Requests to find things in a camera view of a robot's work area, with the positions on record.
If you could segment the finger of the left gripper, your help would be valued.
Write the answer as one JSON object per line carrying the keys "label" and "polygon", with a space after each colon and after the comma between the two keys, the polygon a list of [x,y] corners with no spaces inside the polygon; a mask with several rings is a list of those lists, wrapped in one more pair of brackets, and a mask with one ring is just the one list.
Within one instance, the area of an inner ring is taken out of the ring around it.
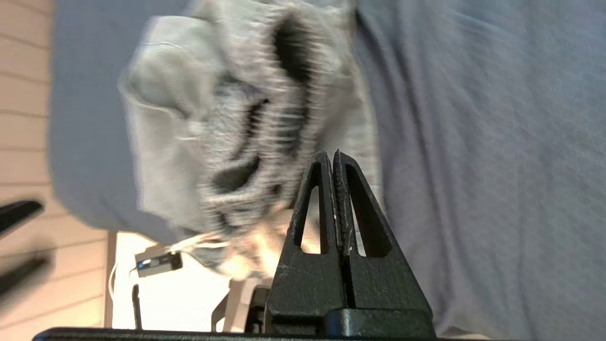
{"label": "finger of the left gripper", "polygon": [[24,199],[0,207],[0,234],[7,235],[26,220],[43,212],[42,203]]}
{"label": "finger of the left gripper", "polygon": [[21,289],[35,277],[41,276],[52,265],[50,257],[33,255],[7,269],[0,274],[0,295],[9,296]]}

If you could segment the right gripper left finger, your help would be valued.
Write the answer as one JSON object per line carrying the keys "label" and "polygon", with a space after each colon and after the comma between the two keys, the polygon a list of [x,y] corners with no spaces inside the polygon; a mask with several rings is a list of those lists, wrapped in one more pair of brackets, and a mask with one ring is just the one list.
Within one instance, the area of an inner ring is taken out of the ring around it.
{"label": "right gripper left finger", "polygon": [[[330,173],[326,153],[309,159],[266,303],[266,334],[325,334],[325,315],[346,305]],[[314,188],[319,190],[321,251],[307,254],[303,233]]]}

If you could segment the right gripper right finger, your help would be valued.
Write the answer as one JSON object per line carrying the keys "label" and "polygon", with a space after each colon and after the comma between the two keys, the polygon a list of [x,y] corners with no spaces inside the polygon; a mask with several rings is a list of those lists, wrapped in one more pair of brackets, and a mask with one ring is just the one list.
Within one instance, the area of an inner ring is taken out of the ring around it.
{"label": "right gripper right finger", "polygon": [[340,273],[346,304],[333,311],[333,335],[433,338],[433,315],[359,164],[333,158]]}

